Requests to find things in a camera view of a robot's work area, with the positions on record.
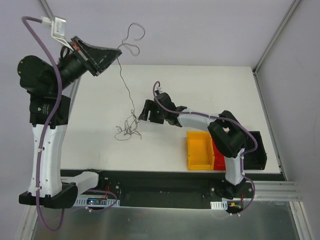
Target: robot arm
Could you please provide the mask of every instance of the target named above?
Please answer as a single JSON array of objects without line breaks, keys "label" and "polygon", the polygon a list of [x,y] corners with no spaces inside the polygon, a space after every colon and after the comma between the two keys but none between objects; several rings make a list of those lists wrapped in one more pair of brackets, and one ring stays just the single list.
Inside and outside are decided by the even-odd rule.
[{"label": "robot arm", "polygon": [[[64,39],[64,26],[61,25],[64,23],[65,21],[57,17],[51,23],[52,37],[58,38],[64,45],[57,64],[63,89],[86,71],[98,76],[122,54],[119,49],[89,45],[77,36],[67,42]],[[57,111],[45,129],[43,148],[39,149],[45,122],[57,100],[57,78],[51,65],[33,55],[26,56],[19,62],[17,72],[21,87],[30,94],[30,123],[34,136],[32,178],[28,191],[20,194],[19,203],[35,205],[36,191],[40,189],[40,205],[52,209],[71,208],[78,194],[98,184],[98,174],[95,172],[84,171],[78,176],[63,179],[60,176],[61,151],[69,120],[71,99],[62,96]],[[41,164],[37,169],[39,151],[42,151]],[[40,187],[36,187],[37,172],[40,177]]]},{"label": "robot arm", "polygon": [[[159,93],[156,91],[156,93],[156,100],[161,105],[177,113],[168,112],[157,101],[146,100],[139,119],[143,121],[149,119],[150,122],[158,124],[163,124],[164,121],[167,121],[170,125],[180,128],[190,127],[209,132],[217,149],[224,155],[226,167],[225,184],[220,189],[216,189],[215,192],[221,197],[232,199],[246,182],[241,170],[241,154],[244,152],[247,135],[238,126],[229,121],[212,119],[196,114],[185,114],[193,111],[186,106],[177,107],[165,92]],[[229,111],[225,110],[221,114],[212,114],[212,116],[218,115],[238,122]]]}]

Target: tabletop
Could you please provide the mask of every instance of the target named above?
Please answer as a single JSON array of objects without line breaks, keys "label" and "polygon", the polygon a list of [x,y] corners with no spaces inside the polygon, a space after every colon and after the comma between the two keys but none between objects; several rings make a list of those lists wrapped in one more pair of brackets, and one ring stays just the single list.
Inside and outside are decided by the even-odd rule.
[{"label": "tabletop", "polygon": [[[123,65],[122,75],[141,113],[152,88],[161,82],[176,106],[204,113],[228,110],[249,131],[260,131],[267,154],[264,170],[279,173],[276,153],[250,67]],[[98,77],[85,73],[75,97],[61,153],[62,169],[119,171],[174,171],[187,169],[187,127],[141,121],[138,135],[118,133],[133,109],[120,78],[120,67],[111,65]]]}]

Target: plastic storage bin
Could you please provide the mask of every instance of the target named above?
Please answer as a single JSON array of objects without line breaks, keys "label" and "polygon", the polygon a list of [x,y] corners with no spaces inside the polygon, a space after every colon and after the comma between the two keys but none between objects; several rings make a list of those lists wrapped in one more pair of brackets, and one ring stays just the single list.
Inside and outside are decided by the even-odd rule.
[{"label": "plastic storage bin", "polygon": [[188,131],[186,133],[188,170],[213,170],[215,154],[213,141],[209,133],[204,131]]}]

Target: white connector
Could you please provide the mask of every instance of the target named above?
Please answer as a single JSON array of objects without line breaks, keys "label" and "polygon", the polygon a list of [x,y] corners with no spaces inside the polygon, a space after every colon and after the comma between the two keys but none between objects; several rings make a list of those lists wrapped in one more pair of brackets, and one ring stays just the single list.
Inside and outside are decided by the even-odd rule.
[{"label": "white connector", "polygon": [[157,86],[156,89],[157,89],[157,91],[159,92],[159,94],[162,93],[162,91],[161,91],[161,86]]},{"label": "white connector", "polygon": [[45,27],[47,28],[51,28],[52,26],[52,21],[50,20],[50,18],[48,17],[45,17],[45,16],[42,16],[41,17],[41,20],[42,20],[42,25],[44,25]]}]

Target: purple cable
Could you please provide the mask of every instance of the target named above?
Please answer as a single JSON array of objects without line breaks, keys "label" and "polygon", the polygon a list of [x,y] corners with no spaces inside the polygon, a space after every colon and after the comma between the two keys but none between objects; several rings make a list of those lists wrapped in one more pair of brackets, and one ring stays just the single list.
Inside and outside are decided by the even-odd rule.
[{"label": "purple cable", "polygon": [[[52,117],[54,116],[54,114],[56,113],[58,107],[59,107],[59,104],[60,104],[60,101],[61,101],[61,97],[62,97],[62,90],[63,90],[63,87],[62,87],[62,80],[61,80],[61,76],[60,76],[60,72],[59,72],[59,69],[55,63],[55,60],[54,58],[52,57],[51,53],[49,52],[49,50],[47,49],[47,47],[45,46],[45,44],[41,41],[41,39],[38,37],[38,35],[35,33],[35,31],[31,28],[31,26],[29,25],[29,23],[27,21],[33,21],[33,22],[37,22],[37,23],[42,23],[42,20],[41,19],[38,19],[38,18],[34,18],[34,17],[30,17],[30,16],[23,16],[22,18],[22,22],[23,24],[25,25],[25,27],[29,30],[29,32],[31,33],[31,35],[34,37],[34,39],[37,41],[37,43],[40,45],[40,47],[42,48],[42,50],[44,51],[44,53],[46,54],[46,56],[48,57],[49,61],[51,62],[52,64],[52,67],[53,67],[53,70],[54,70],[54,73],[56,75],[56,81],[57,81],[57,85],[58,85],[58,95],[57,95],[57,98],[56,98],[56,101],[55,101],[55,104],[53,106],[53,109],[52,111],[50,112],[49,116],[47,117],[44,125],[43,125],[43,130],[42,130],[42,133],[41,133],[41,137],[40,137],[40,142],[39,142],[39,149],[43,149],[43,146],[44,146],[44,140],[45,140],[45,135],[46,135],[46,130],[49,126],[49,123],[52,119]],[[36,159],[36,176],[35,176],[35,187],[36,188],[39,188],[40,187],[40,165],[41,165],[41,154],[42,154],[42,151],[39,151],[38,152],[38,155],[37,155],[37,159]],[[40,189],[37,189],[36,192],[35,192],[35,205],[36,205],[36,211],[38,213],[38,216],[39,216],[39,219],[40,219],[40,222],[43,224],[43,226],[51,231],[51,232],[56,232],[58,231],[61,226],[62,226],[62,223],[63,223],[63,220],[64,220],[64,214],[65,214],[65,210],[62,209],[62,212],[61,212],[61,217],[60,217],[60,223],[58,225],[57,228],[53,229],[51,227],[49,227],[47,225],[47,223],[45,222],[44,220],[44,217],[42,215],[42,212],[41,212],[41,208],[40,208]]]},{"label": "purple cable", "polygon": [[217,120],[223,120],[223,121],[228,121],[234,125],[236,125],[237,127],[239,127],[243,132],[245,132],[253,141],[254,143],[254,147],[252,149],[249,149],[247,151],[244,151],[242,154],[240,154],[240,172],[243,176],[243,178],[247,181],[249,181],[251,184],[252,184],[252,189],[253,189],[253,195],[252,195],[252,198],[250,200],[250,202],[248,203],[248,205],[241,211],[241,213],[246,210],[250,205],[251,203],[253,202],[254,198],[255,198],[255,194],[256,194],[256,187],[255,187],[255,183],[254,181],[252,181],[250,178],[248,178],[247,176],[245,176],[245,173],[244,173],[244,160],[243,160],[243,156],[247,153],[251,153],[251,152],[254,152],[257,148],[258,148],[258,142],[257,140],[254,138],[254,136],[247,130],[245,129],[240,123],[238,123],[237,121],[233,120],[233,119],[230,119],[230,118],[227,118],[227,117],[220,117],[220,116],[211,116],[211,115],[208,115],[208,114],[205,114],[205,113],[202,113],[202,112],[196,112],[196,111],[191,111],[191,112],[187,112],[187,111],[172,111],[168,108],[166,108],[165,106],[163,106],[159,100],[157,99],[157,95],[156,95],[156,86],[158,85],[158,87],[161,86],[160,82],[159,81],[156,81],[153,85],[153,89],[152,89],[152,93],[153,93],[153,97],[154,97],[154,100],[156,101],[156,103],[162,108],[164,109],[165,111],[169,112],[169,113],[172,113],[172,114],[194,114],[194,115],[199,115],[199,116],[203,116],[203,117],[206,117],[206,118],[209,118],[209,119],[217,119]]}]

